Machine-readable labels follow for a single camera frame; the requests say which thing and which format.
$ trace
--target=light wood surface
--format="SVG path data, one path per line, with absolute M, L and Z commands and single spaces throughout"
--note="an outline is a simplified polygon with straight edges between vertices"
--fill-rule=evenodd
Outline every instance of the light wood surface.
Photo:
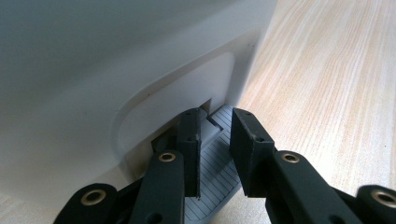
M 396 3 L 279 0 L 240 107 L 332 186 L 396 189 Z M 213 223 L 268 223 L 240 190 Z M 58 211 L 0 195 L 0 223 Z

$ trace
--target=white curved panel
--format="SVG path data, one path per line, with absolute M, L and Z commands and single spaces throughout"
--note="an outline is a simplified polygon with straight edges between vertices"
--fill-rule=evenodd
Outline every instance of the white curved panel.
M 1 8 L 0 189 L 59 208 L 91 182 L 126 184 L 123 154 L 177 111 L 204 98 L 237 102 L 275 2 L 16 0 Z M 218 71 L 216 83 L 198 78 L 209 78 L 204 71 Z M 174 81 L 181 90 L 211 86 L 172 105 L 144 103 L 154 99 L 147 91 Z M 142 112 L 156 104 L 163 117 Z M 155 125 L 134 134 L 134 113 Z

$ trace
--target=gray platform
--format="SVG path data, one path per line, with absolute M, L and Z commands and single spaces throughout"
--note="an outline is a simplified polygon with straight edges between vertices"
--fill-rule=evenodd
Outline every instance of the gray platform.
M 185 223 L 208 223 L 241 188 L 229 152 L 232 112 L 231 106 L 224 105 L 211 116 L 222 130 L 209 143 L 203 142 L 201 198 L 186 198 Z

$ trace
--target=brass screw hole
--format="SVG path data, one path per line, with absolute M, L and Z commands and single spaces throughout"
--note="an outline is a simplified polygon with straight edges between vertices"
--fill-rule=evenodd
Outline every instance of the brass screw hole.
M 291 155 L 289 153 L 283 154 L 282 155 L 282 159 L 284 161 L 288 161 L 288 162 L 291 162 L 291 163 L 297 163 L 297 162 L 300 161 L 300 159 L 297 156 Z
M 375 189 L 371 193 L 372 197 L 379 203 L 387 207 L 396 208 L 396 197 L 383 190 Z
M 93 189 L 85 193 L 81 198 L 81 203 L 86 206 L 95 205 L 106 197 L 106 192 L 102 189 Z
M 163 161 L 163 162 L 169 162 L 169 161 L 174 161 L 176 158 L 176 155 L 170 152 L 165 152 L 160 155 L 158 160 Z

